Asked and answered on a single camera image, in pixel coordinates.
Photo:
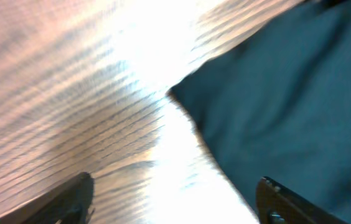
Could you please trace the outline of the black t-shirt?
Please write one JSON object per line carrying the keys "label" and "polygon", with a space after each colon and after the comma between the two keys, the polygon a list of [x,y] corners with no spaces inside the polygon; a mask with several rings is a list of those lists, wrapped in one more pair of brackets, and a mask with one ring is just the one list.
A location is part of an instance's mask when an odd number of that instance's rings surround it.
{"label": "black t-shirt", "polygon": [[249,206],[267,176],[351,223],[351,0],[298,4],[171,92]]}

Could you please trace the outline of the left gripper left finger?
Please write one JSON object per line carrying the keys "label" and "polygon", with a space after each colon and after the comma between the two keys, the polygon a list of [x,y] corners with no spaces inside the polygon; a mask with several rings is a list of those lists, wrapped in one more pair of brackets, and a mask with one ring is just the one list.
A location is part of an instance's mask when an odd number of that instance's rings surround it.
{"label": "left gripper left finger", "polygon": [[88,224],[95,181],[81,172],[51,191],[0,217],[0,224]]}

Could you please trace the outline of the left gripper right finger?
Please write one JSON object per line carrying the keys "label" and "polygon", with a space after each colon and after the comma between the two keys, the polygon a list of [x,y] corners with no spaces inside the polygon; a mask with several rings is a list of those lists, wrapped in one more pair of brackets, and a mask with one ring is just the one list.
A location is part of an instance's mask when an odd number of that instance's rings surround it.
{"label": "left gripper right finger", "polygon": [[261,224],[347,224],[269,177],[256,186],[256,207]]}

